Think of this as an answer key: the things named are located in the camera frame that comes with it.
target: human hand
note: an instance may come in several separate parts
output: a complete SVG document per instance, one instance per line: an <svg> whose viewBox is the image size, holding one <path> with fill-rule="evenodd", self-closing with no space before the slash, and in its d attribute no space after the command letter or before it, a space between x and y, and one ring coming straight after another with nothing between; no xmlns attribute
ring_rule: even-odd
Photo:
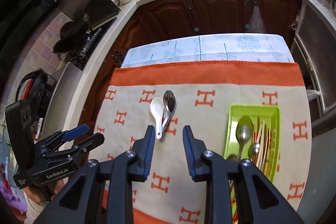
<svg viewBox="0 0 336 224"><path fill-rule="evenodd" d="M54 187L55 194L51 197L51 200L53 200L55 195L57 195L63 187L64 187L64 181L62 179L56 182L55 187ZM24 191L27 197L35 201L36 203L39 203L43 200L43 196L40 193L40 191L34 187L28 186L24 189Z"/></svg>

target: white spoon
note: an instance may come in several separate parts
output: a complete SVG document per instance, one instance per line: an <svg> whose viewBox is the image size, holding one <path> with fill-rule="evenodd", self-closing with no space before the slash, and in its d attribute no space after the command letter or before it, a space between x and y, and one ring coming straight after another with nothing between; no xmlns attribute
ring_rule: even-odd
<svg viewBox="0 0 336 224"><path fill-rule="evenodd" d="M156 139L162 137L162 116L163 116L163 101L159 97L155 97L151 101L151 113L155 119L155 134Z"/></svg>

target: orange stripe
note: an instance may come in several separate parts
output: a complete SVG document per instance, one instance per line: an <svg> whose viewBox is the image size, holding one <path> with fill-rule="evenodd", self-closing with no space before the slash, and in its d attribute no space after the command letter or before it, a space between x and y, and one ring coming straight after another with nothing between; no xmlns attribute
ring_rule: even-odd
<svg viewBox="0 0 336 224"><path fill-rule="evenodd" d="M107 208L107 199L108 199L109 191L104 190L102 206ZM169 222L157 219L155 217L151 217L139 210L133 209L133 219L134 224L171 224Z"/></svg>
<svg viewBox="0 0 336 224"><path fill-rule="evenodd" d="M114 70L110 85L236 84L304 86L295 63L201 61Z"/></svg>

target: green plastic container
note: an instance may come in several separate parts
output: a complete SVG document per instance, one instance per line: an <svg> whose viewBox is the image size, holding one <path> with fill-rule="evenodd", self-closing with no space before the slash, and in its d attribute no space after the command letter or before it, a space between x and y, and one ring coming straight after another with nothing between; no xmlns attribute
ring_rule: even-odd
<svg viewBox="0 0 336 224"><path fill-rule="evenodd" d="M257 123L258 116L260 117L260 123L265 121L266 127L271 128L271 147L268 162L268 170L266 177L270 182L274 182L275 173L277 171L278 159L279 159L279 147L280 147L280 108L278 106L268 105L241 105L233 104L230 107L229 122L226 137L226 146L224 152L224 158L226 159L231 154L238 154L239 144L236 139L236 127L238 121L242 116L249 116L254 124L254 130L258 131ZM248 159L248 150L251 146L252 138L244 146L241 154L242 159Z"/></svg>

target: countertop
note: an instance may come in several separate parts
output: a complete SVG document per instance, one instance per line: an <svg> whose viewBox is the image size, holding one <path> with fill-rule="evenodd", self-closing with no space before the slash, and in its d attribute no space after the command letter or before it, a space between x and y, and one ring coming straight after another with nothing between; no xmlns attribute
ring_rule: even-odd
<svg viewBox="0 0 336 224"><path fill-rule="evenodd" d="M82 109L84 107L91 86L94 82L94 79L107 53L111 49L115 39L118 37L119 33L124 28L134 12L137 10L137 8L152 1L154 0L132 0L131 2L121 7L121 12L118 14L117 20L106 32L106 34L96 47L95 51L91 55L88 63L83 70L83 75L81 76L81 79L79 80L79 82L74 83L74 85L77 85L77 87L71 100L65 122L62 125L62 130L69 130L78 125Z"/></svg>

